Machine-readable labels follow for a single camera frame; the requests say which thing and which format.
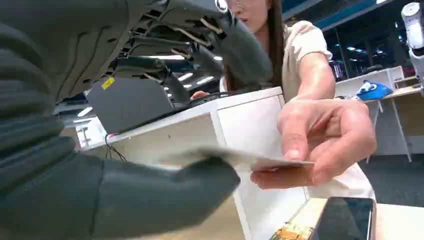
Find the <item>person's right hand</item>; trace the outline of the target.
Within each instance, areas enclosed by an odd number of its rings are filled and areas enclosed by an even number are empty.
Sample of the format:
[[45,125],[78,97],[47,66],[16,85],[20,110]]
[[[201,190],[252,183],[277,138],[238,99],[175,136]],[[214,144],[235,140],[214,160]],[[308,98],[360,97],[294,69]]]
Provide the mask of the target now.
[[201,91],[201,90],[199,90],[199,91],[196,91],[191,97],[190,97],[190,100],[191,101],[193,101],[193,100],[195,100],[195,99],[199,99],[199,98],[203,98],[203,97],[206,97],[206,96],[208,96],[208,95],[210,95],[210,93],[209,92],[205,92],[205,91]]

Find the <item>person's left hand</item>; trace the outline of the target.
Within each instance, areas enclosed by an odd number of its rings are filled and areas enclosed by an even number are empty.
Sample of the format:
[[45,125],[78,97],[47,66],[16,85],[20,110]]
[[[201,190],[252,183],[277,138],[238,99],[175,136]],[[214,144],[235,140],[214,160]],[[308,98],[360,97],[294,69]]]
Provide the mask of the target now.
[[369,109],[360,101],[291,100],[282,108],[277,127],[283,156],[314,166],[255,171],[250,179],[261,189],[323,185],[377,148]]

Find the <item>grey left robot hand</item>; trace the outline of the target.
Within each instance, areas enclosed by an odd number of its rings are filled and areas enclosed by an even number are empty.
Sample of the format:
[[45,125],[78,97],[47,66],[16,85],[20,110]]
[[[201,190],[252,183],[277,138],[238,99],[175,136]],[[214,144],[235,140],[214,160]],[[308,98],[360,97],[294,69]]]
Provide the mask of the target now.
[[171,72],[132,56],[140,23],[205,37],[247,84],[272,77],[271,61],[227,0],[3,0],[0,3],[0,237],[125,239],[201,224],[240,178],[213,154],[180,170],[104,159],[75,149],[58,102],[111,76]]

